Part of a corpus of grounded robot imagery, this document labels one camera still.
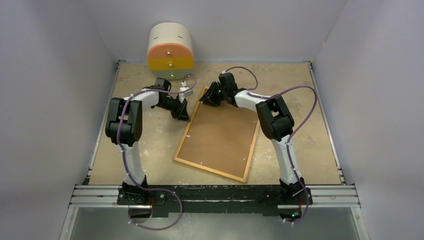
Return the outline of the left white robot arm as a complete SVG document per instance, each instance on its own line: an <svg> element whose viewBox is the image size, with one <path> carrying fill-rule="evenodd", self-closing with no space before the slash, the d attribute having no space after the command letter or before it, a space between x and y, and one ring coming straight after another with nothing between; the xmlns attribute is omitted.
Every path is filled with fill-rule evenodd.
<svg viewBox="0 0 424 240"><path fill-rule="evenodd" d="M146 203L152 192L139 153L143 112L158 107L169 111L175 120L190 122L186 96L193 93L193 87L188 86L185 80L181 85L178 91L173 92L170 81L157 78L154 85L144 87L128 97L113 97L109 102L105 134L117 146L124 166L121 193L138 205Z"/></svg>

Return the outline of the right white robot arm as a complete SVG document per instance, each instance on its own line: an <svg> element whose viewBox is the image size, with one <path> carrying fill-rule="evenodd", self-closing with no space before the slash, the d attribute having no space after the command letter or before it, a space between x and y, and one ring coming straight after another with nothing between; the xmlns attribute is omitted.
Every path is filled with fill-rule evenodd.
<svg viewBox="0 0 424 240"><path fill-rule="evenodd" d="M272 142L278 165L280 196L288 204L305 193L305 182L299 170L291 143L295 121L281 96L266 96L239 88L232 73L221 73L200 98L204 105L218 107L223 101L251 110L258 116L263 134Z"/></svg>

